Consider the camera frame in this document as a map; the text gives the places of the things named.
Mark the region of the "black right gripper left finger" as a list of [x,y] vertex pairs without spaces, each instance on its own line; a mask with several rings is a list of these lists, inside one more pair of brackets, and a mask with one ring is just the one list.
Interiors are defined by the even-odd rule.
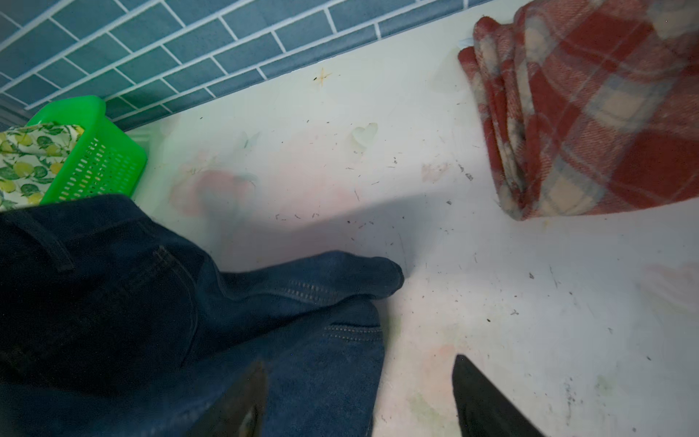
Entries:
[[187,431],[190,437],[258,437],[267,407],[268,372],[253,362]]

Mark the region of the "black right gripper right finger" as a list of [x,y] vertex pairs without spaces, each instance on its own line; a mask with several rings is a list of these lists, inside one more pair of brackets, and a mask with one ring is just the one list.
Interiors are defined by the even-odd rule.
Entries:
[[544,436],[465,355],[451,381],[462,436]]

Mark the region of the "dark navy skirt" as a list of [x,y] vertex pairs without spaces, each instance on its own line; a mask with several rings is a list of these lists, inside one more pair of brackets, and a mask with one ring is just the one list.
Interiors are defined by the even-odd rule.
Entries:
[[367,436],[403,283],[342,251],[222,272],[119,195],[4,212],[1,433],[188,436],[260,361],[260,436]]

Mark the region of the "red plaid skirt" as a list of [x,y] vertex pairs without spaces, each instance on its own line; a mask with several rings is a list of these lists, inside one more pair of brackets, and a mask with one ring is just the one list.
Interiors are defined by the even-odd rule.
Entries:
[[695,1],[533,1],[481,18],[458,60],[512,219],[697,197]]

